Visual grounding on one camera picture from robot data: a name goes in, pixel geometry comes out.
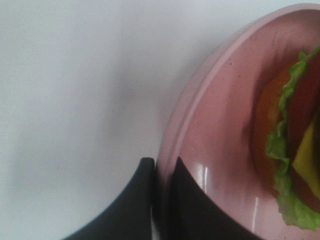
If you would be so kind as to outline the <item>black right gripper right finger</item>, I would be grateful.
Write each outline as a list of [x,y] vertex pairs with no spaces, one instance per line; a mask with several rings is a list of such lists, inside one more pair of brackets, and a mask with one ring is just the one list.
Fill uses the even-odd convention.
[[165,206],[164,240],[258,240],[200,189],[177,158]]

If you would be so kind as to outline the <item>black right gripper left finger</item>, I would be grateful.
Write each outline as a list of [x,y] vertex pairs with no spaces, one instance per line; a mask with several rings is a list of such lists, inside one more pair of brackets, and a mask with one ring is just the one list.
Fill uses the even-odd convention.
[[155,160],[143,157],[119,196],[67,240],[151,240]]

